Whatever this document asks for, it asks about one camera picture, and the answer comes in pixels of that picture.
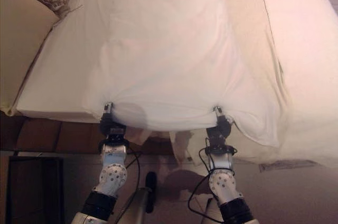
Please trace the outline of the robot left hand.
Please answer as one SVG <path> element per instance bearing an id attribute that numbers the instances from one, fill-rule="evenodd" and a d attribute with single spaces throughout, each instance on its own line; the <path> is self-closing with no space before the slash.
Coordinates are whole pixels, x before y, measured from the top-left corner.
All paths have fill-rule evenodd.
<path id="1" fill-rule="evenodd" d="M 126 126 L 119 124 L 113 120 L 112 116 L 113 103 L 107 102 L 104 104 L 104 111 L 100 119 L 100 131 L 103 135 L 121 135 L 124 136 L 126 132 Z"/>

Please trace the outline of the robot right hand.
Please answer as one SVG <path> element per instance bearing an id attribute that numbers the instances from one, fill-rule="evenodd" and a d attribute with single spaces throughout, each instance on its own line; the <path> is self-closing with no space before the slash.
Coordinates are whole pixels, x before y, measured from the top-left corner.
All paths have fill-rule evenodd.
<path id="1" fill-rule="evenodd" d="M 222 107 L 215 106 L 213 111 L 216 114 L 217 122 L 214 127 L 206 129 L 209 139 L 226 139 L 231 133 L 231 123 L 223 113 Z"/>

